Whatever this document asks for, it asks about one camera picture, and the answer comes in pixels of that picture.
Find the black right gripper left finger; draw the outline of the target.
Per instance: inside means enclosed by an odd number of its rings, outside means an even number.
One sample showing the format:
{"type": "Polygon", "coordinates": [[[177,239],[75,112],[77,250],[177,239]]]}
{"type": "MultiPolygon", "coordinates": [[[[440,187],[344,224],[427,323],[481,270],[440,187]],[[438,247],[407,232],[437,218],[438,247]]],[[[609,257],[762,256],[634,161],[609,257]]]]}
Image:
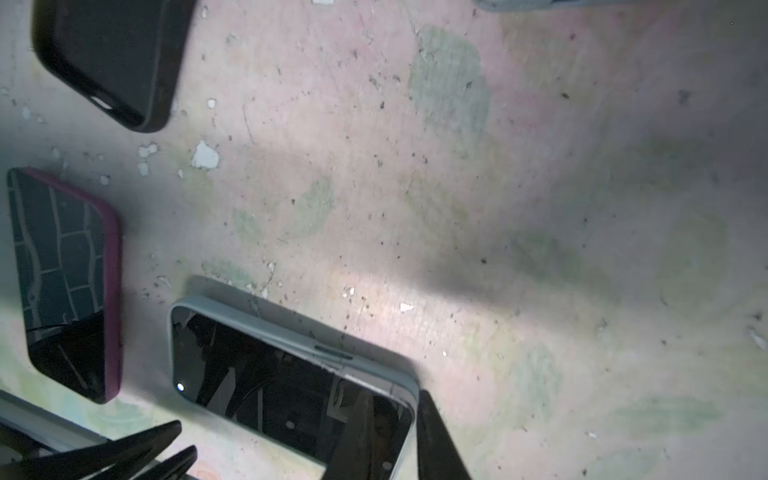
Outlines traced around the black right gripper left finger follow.
{"type": "Polygon", "coordinates": [[[361,393],[344,429],[323,480],[369,480],[374,476],[375,423],[373,396],[361,393]]]}

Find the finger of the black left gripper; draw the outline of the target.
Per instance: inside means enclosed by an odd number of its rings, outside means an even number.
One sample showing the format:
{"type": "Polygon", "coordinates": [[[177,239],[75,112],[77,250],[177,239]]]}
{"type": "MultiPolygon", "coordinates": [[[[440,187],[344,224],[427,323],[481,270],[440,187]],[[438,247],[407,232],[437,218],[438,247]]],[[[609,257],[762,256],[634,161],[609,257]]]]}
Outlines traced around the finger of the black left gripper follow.
{"type": "Polygon", "coordinates": [[[198,457],[197,448],[189,446],[163,462],[144,471],[135,480],[179,480],[194,465],[198,457]]]}
{"type": "Polygon", "coordinates": [[[3,479],[135,479],[181,434],[174,420],[99,445],[1,467],[3,479]]]}

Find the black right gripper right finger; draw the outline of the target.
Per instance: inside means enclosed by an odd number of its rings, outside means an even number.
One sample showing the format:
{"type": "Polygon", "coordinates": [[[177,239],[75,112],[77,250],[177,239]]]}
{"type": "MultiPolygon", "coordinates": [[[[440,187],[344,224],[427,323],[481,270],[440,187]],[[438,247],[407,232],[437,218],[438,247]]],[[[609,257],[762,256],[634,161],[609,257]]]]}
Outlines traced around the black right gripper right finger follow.
{"type": "Polygon", "coordinates": [[[419,480],[470,480],[438,408],[427,390],[419,392],[416,416],[419,480]]]}

